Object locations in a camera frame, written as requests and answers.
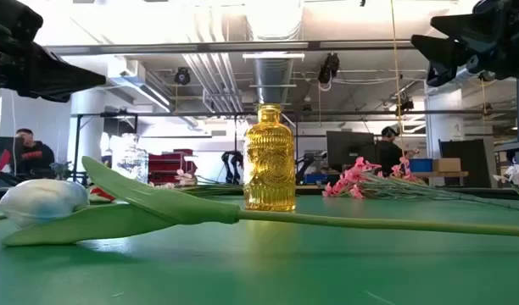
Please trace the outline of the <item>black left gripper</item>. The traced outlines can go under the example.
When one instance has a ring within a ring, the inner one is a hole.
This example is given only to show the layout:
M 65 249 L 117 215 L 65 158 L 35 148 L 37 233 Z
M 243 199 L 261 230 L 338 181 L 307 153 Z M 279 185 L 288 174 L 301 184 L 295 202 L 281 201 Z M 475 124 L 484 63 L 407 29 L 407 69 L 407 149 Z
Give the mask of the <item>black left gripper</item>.
M 30 54 L 29 97 L 67 103 L 71 93 L 106 84 L 104 75 L 33 44 L 42 25 L 43 17 L 19 0 L 0 0 L 0 88 L 12 87 Z

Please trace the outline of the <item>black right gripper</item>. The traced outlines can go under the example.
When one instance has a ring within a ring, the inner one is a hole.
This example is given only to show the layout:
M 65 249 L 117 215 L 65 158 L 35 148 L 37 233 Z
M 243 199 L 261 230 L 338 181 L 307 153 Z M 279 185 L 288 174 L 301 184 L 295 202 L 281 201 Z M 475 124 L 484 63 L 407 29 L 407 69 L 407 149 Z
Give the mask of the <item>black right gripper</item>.
M 455 39 L 487 39 L 469 59 L 465 45 L 449 38 L 413 35 L 412 45 L 429 61 L 427 85 L 452 81 L 466 63 L 472 73 L 487 71 L 496 79 L 519 79 L 519 0 L 479 0 L 473 14 L 435 16 L 430 25 Z

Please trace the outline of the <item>white artificial tulip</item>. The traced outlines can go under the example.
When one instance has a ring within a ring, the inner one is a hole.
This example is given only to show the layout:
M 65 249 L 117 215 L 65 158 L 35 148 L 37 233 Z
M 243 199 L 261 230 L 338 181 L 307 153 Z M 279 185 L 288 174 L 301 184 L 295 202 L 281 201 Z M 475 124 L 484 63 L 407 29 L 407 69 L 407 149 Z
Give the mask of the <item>white artificial tulip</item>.
M 84 157 L 94 183 L 116 197 L 116 204 L 90 206 L 85 187 L 67 180 L 37 179 L 19 183 L 0 199 L 0 210 L 17 231 L 3 238 L 8 247 L 66 245 L 114 239 L 174 225 L 236 224 L 258 220 L 371 230 L 418 230 L 493 236 L 519 236 L 519 226 L 431 223 L 405 219 L 357 219 L 299 213 L 242 210 L 182 191 L 149 186 Z

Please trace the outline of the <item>clear ribbed glass vase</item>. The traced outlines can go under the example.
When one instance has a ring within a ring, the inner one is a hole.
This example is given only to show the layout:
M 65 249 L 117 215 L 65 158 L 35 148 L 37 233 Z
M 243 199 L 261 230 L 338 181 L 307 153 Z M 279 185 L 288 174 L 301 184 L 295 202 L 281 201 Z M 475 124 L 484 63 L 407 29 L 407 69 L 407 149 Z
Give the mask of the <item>clear ribbed glass vase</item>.
M 148 152 L 139 146 L 140 136 L 125 133 L 110 138 L 111 169 L 143 184 L 148 183 Z

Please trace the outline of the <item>yellow ribbed glass vase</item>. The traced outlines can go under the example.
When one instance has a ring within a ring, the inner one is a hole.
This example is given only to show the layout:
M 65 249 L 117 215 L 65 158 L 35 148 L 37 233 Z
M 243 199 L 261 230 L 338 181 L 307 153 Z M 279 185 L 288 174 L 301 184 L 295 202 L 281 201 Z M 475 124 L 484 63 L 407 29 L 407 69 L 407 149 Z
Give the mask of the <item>yellow ribbed glass vase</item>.
M 258 122 L 244 134 L 243 194 L 247 209 L 295 209 L 294 138 L 290 128 L 281 122 L 281 115 L 279 104 L 260 104 Z

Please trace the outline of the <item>person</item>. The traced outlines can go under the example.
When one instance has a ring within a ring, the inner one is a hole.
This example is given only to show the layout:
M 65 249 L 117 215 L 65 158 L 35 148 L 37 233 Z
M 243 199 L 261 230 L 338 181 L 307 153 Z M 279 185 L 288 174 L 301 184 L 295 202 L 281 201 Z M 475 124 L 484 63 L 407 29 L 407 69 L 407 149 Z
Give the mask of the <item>person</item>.
M 381 139 L 376 143 L 377 164 L 381 166 L 382 174 L 388 177 L 392 174 L 392 167 L 400 164 L 400 159 L 405 157 L 412 158 L 418 153 L 417 150 L 403 150 L 397 146 L 394 141 L 399 133 L 392 127 L 387 126 L 382 129 Z
M 19 162 L 20 173 L 29 174 L 33 171 L 40 174 L 49 171 L 51 164 L 55 162 L 53 150 L 42 141 L 36 141 L 30 129 L 18 129 L 16 136 L 23 140 Z

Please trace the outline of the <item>black panel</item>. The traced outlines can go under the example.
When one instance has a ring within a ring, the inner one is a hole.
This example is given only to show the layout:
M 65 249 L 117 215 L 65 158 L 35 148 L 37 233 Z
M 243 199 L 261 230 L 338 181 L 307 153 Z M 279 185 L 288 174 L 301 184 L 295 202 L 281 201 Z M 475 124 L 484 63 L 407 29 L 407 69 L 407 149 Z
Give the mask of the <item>black panel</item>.
M 468 175 L 463 178 L 463 186 L 489 188 L 488 160 L 482 139 L 465 141 L 439 141 L 442 158 L 459 158 L 461 171 Z

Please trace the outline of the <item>cardboard box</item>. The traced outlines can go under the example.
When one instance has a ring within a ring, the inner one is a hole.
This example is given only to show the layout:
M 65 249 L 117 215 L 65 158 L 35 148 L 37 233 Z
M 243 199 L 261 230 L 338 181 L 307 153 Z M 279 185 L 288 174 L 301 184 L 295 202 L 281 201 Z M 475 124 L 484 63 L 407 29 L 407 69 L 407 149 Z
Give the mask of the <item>cardboard box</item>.
M 461 172 L 459 158 L 437 158 L 433 160 L 433 171 L 439 173 Z

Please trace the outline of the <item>blue plastic bin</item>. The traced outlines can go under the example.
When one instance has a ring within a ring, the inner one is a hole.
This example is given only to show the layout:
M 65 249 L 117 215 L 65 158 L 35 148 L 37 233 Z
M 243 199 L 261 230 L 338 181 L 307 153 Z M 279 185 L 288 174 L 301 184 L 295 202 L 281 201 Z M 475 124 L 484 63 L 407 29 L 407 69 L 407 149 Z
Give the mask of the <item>blue plastic bin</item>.
M 433 160 L 431 158 L 412 158 L 409 160 L 411 172 L 430 173 L 433 172 Z

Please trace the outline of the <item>red tool cabinet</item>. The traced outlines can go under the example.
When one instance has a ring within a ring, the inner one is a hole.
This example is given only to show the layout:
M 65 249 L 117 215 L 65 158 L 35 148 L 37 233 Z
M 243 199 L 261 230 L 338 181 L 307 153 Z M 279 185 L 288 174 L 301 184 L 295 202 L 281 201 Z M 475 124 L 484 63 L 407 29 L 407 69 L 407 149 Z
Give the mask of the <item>red tool cabinet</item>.
M 174 149 L 172 152 L 162 152 L 160 155 L 148 155 L 148 181 L 155 185 L 176 183 L 177 173 L 194 174 L 197 166 L 187 160 L 193 156 L 192 149 Z

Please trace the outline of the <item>wooden bench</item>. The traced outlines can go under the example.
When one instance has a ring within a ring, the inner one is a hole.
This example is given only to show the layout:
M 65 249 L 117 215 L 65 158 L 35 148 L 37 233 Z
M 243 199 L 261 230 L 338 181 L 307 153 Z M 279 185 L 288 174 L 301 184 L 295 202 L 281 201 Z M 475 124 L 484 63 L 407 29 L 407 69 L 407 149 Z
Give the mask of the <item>wooden bench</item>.
M 446 178 L 457 178 L 459 186 L 464 185 L 464 179 L 469 175 L 467 171 L 457 172 L 415 172 L 414 176 L 426 180 L 429 186 L 444 186 Z

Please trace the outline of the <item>green table mat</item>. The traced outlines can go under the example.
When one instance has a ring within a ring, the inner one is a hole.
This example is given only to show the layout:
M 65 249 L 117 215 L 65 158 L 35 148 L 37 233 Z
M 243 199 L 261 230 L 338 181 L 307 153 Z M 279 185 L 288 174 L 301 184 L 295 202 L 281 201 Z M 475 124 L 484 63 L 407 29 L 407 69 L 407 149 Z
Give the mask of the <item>green table mat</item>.
M 242 221 L 4 247 L 0 305 L 519 305 L 519 237 Z

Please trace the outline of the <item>black overhead rail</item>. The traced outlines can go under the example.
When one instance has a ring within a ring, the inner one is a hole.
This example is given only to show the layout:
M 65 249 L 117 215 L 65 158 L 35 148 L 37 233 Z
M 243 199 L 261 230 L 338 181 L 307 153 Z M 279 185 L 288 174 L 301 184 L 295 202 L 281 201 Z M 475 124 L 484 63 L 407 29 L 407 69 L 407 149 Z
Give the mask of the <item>black overhead rail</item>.
M 385 51 L 393 48 L 413 50 L 410 40 L 347 40 L 347 41 L 255 41 L 197 42 L 139 45 L 74 45 L 49 46 L 59 56 L 142 55 L 172 53 L 258 53 L 258 52 L 336 52 Z

